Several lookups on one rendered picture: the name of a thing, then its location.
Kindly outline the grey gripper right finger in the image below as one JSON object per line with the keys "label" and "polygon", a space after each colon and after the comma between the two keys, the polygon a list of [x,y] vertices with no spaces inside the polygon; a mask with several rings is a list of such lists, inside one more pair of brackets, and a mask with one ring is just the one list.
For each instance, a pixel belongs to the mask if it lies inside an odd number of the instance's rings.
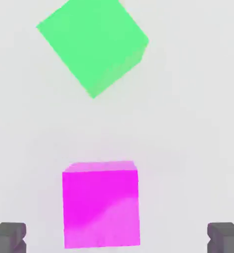
{"label": "grey gripper right finger", "polygon": [[207,225],[207,253],[234,253],[234,224],[211,222]]}

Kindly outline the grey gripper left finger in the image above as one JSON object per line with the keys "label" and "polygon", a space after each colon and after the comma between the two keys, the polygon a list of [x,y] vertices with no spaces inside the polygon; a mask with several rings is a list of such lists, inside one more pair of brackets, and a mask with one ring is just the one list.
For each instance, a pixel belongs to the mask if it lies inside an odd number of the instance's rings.
{"label": "grey gripper left finger", "polygon": [[26,253],[26,231],[25,223],[0,223],[0,253]]}

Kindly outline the small magenta cube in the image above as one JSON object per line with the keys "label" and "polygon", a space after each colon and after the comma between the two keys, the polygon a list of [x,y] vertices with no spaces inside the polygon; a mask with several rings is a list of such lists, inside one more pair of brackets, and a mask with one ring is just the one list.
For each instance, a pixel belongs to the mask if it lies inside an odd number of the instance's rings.
{"label": "small magenta cube", "polygon": [[140,244],[134,162],[74,163],[62,173],[62,191],[65,249]]}

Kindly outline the small green cube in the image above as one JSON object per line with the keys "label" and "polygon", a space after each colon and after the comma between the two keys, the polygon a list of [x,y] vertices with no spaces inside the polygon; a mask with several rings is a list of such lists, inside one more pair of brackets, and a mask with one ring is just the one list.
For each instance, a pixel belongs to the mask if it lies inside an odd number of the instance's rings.
{"label": "small green cube", "polygon": [[68,0],[37,29],[92,98],[136,66],[149,42],[119,0]]}

